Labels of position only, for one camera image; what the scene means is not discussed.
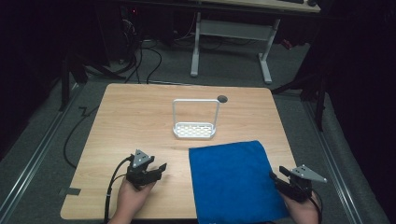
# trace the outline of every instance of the table leg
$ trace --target table leg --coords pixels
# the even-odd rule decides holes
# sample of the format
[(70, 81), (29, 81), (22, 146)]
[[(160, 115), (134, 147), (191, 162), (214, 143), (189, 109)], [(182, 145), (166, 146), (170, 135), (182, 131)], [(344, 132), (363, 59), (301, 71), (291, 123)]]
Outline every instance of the table leg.
[(267, 57), (270, 52), (271, 46), (274, 42), (274, 38), (276, 35), (277, 27), (279, 26), (280, 19), (275, 20), (274, 26), (271, 29), (271, 32), (269, 34), (268, 40), (267, 40), (267, 45), (265, 46), (265, 51), (264, 53), (259, 53), (259, 60), (260, 60), (260, 65), (262, 66), (262, 75), (264, 77), (264, 82), (266, 84), (271, 84), (272, 79), (271, 79), (271, 74), (268, 69), (268, 64), (267, 64)]
[(192, 53), (192, 62), (191, 62), (191, 76), (198, 76), (198, 67), (199, 67), (199, 37), (201, 33), (201, 13), (197, 12), (197, 22), (195, 28), (195, 46), (194, 52)]

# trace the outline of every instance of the gray carpet floor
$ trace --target gray carpet floor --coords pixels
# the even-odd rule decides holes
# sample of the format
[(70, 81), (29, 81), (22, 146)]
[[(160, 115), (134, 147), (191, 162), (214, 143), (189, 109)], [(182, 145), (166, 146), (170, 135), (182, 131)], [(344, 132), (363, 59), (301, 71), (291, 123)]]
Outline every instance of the gray carpet floor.
[[(284, 49), (273, 45), (268, 57), (269, 69), (273, 77), (272, 85), (263, 83), (257, 53), (262, 42), (242, 42), (229, 40), (227, 43), (207, 41), (201, 50), (198, 77), (190, 77), (192, 45), (190, 41), (178, 41), (172, 48), (155, 41), (144, 43), (142, 63), (130, 83), (140, 81), (145, 85), (148, 74), (161, 65), (149, 78), (150, 85), (161, 83), (184, 83), (210, 86), (242, 86), (274, 89), (292, 81), (309, 46)], [(117, 70), (122, 65), (112, 64)], [(19, 140), (0, 163), (0, 202), (7, 200), (20, 174), (32, 158), (46, 131), (59, 114), (64, 115), (59, 129), (48, 144), (44, 159), (39, 161), (38, 169), (28, 181), (26, 190), (17, 199), (15, 207), (7, 211), (7, 223), (100, 223), (101, 220), (63, 220), (60, 211), (64, 202), (62, 189), (68, 188), (74, 169), (69, 166), (63, 155), (64, 143), (75, 125), (82, 118), (81, 107), (87, 111), (101, 102), (106, 86), (117, 82), (102, 76), (90, 75), (89, 82), (78, 86), (73, 93), (74, 101), (67, 113), (59, 112), (61, 106), (61, 85), (52, 90), (49, 99), (40, 106), (30, 119), (28, 127)], [(322, 223), (389, 223), (374, 194), (354, 160), (336, 116), (331, 100), (326, 98), (323, 116), (324, 132), (318, 132), (310, 116), (310, 108), (315, 102), (301, 102), (299, 91), (286, 91), (274, 95), (276, 106), (282, 120), (290, 147), (297, 165), (305, 164), (317, 173), (327, 177), (327, 184), (314, 183), (314, 189), (323, 201)], [(95, 114), (84, 119), (76, 128), (66, 147), (67, 157), (78, 164), (80, 154), (89, 135)], [(334, 167), (328, 163), (328, 155), (323, 148), (329, 148), (335, 161)], [(337, 186), (342, 182), (346, 189)], [(345, 197), (352, 200), (354, 208), (345, 204)], [(276, 223), (293, 223), (290, 218), (276, 220)]]

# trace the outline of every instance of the blue cloth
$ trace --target blue cloth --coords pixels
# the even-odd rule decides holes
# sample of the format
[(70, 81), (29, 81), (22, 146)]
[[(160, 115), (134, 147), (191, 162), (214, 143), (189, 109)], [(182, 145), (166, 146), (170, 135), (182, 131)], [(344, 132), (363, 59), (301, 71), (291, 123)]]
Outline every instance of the blue cloth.
[(190, 148), (200, 224), (257, 223), (289, 215), (259, 141)]

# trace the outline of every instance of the black cable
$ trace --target black cable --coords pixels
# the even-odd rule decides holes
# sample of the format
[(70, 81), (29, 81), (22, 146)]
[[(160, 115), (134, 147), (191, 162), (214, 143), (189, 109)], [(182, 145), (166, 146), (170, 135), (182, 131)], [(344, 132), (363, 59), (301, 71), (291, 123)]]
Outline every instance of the black cable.
[(140, 59), (139, 59), (139, 64), (136, 64), (136, 65), (135, 65), (134, 71), (131, 73), (131, 75), (129, 75), (129, 76), (125, 79), (124, 83), (129, 82), (129, 79), (131, 79), (131, 77), (134, 75), (134, 73), (136, 73), (137, 83), (140, 84), (140, 77), (139, 77), (139, 74), (137, 74), (137, 69), (140, 67), (140, 64), (142, 63), (142, 59), (143, 59), (143, 53), (142, 53), (142, 47), (141, 47), (141, 45), (140, 45)]
[[(315, 209), (317, 210), (317, 212), (318, 212), (318, 224), (320, 224), (321, 223), (321, 221), (322, 221), (322, 209), (321, 208), (319, 208), (319, 206), (318, 206), (318, 204), (314, 201), (314, 199), (312, 198), (312, 195), (308, 195), (306, 192), (305, 192), (305, 190), (303, 190), (303, 188), (298, 184), (298, 183), (296, 183), (295, 181), (292, 181), (293, 182), (293, 184), (295, 185), (295, 186), (297, 186), (297, 188), (299, 188), (299, 190), (303, 193), (303, 194), (305, 194), (305, 197), (315, 206)], [(322, 201), (321, 201), (321, 198), (320, 198), (320, 196), (319, 196), (319, 194), (316, 192), (316, 191), (314, 191), (315, 192), (315, 194), (318, 196), (318, 198), (320, 199), (320, 204), (322, 204)]]
[(113, 173), (113, 176), (111, 176), (110, 179), (110, 183), (108, 184), (108, 188), (107, 188), (107, 194), (106, 194), (106, 203), (105, 203), (105, 217), (104, 217), (104, 224), (107, 224), (108, 222), (108, 210), (110, 207), (110, 197), (111, 197), (111, 190), (112, 190), (112, 186), (114, 181), (116, 181), (117, 178), (119, 178), (121, 175), (119, 175), (117, 178), (115, 177), (117, 172), (119, 171), (120, 167), (127, 161), (131, 161), (132, 160), (132, 156), (125, 158), (122, 162), (120, 162), (120, 164), (117, 166), (116, 170)]
[(151, 50), (151, 51), (155, 52), (156, 54), (158, 54), (158, 56), (160, 56), (160, 61), (158, 62), (157, 66), (148, 74), (148, 77), (146, 79), (146, 84), (149, 84), (149, 78), (158, 69), (158, 67), (160, 67), (161, 62), (163, 61), (163, 57), (157, 50), (154, 50), (154, 49), (146, 49), (146, 50)]
[(84, 121), (85, 118), (89, 117), (94, 111), (96, 111), (99, 108), (99, 106), (97, 106), (96, 108), (94, 108), (93, 110), (90, 111), (90, 113), (84, 115), (84, 117), (82, 117), (82, 119), (74, 126), (73, 130), (70, 132), (70, 134), (67, 136), (66, 141), (64, 142), (64, 160), (73, 168), (77, 169), (77, 166), (75, 164), (73, 164), (68, 158), (67, 158), (67, 154), (66, 154), (66, 148), (67, 148), (67, 143), (69, 142), (73, 132), (77, 129), (78, 125)]

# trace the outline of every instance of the cable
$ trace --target cable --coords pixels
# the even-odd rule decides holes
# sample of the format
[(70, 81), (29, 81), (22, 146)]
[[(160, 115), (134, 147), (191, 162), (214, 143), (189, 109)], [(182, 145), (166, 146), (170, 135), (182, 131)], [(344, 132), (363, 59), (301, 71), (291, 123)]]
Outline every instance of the cable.
[(174, 41), (178, 41), (178, 40), (182, 40), (182, 39), (190, 38), (191, 36), (194, 36), (194, 35), (190, 35), (190, 36), (188, 36), (188, 35), (191, 33), (192, 27), (194, 26), (194, 22), (195, 22), (196, 16), (197, 16), (197, 13), (195, 12), (194, 13), (194, 17), (192, 18), (192, 22), (191, 22), (191, 26), (190, 26), (189, 31), (183, 37), (175, 39)]
[(115, 177), (117, 172), (119, 171), (120, 167), (127, 161), (131, 161), (132, 160), (132, 156), (125, 158), (122, 162), (120, 162), (120, 164), (117, 166), (116, 170), (113, 173), (113, 176), (111, 176), (110, 179), (110, 183), (108, 184), (108, 188), (107, 188), (107, 194), (106, 194), (106, 203), (105, 203), (105, 217), (104, 217), (104, 224), (107, 224), (108, 222), (108, 210), (110, 207), (110, 197), (111, 197), (111, 190), (112, 190), (112, 186), (114, 181), (116, 181), (116, 179), (118, 179), (119, 177), (121, 177), (122, 175), (119, 175), (117, 178)]
[(74, 126), (73, 130), (70, 132), (70, 134), (67, 136), (66, 141), (64, 142), (64, 160), (67, 162), (67, 164), (69, 164), (71, 167), (77, 169), (77, 166), (75, 164), (73, 164), (66, 155), (66, 148), (67, 148), (67, 143), (69, 142), (73, 132), (77, 129), (78, 125), (84, 121), (85, 118), (89, 117), (94, 111), (96, 111), (99, 108), (99, 106), (97, 106), (96, 108), (94, 108), (93, 110), (90, 111), (90, 113), (84, 115), (84, 117)]
[[(299, 190), (300, 190), (303, 194), (305, 194), (305, 197), (315, 206), (315, 209), (316, 209), (317, 212), (318, 212), (318, 224), (320, 224), (321, 221), (322, 221), (322, 208), (319, 208), (318, 204), (317, 204), (317, 203), (314, 201), (314, 199), (312, 198), (312, 195), (308, 195), (308, 194), (305, 192), (305, 190), (303, 190), (303, 188), (302, 188), (298, 183), (296, 183), (295, 181), (293, 181), (293, 180), (291, 180), (291, 179), (290, 179), (290, 181), (292, 181), (293, 184), (294, 184), (295, 186), (297, 186), (297, 188), (299, 188)], [(318, 196), (318, 198), (319, 198), (319, 200), (320, 200), (320, 204), (322, 204), (320, 195), (319, 195), (316, 191), (314, 191), (314, 192), (315, 192), (315, 194)]]
[(149, 84), (149, 78), (158, 69), (158, 67), (160, 67), (161, 62), (163, 61), (163, 57), (161, 56), (161, 54), (157, 50), (154, 50), (154, 49), (146, 49), (146, 50), (151, 50), (151, 51), (157, 53), (158, 56), (160, 56), (160, 61), (158, 62), (157, 66), (148, 74), (148, 77), (146, 79), (146, 84)]

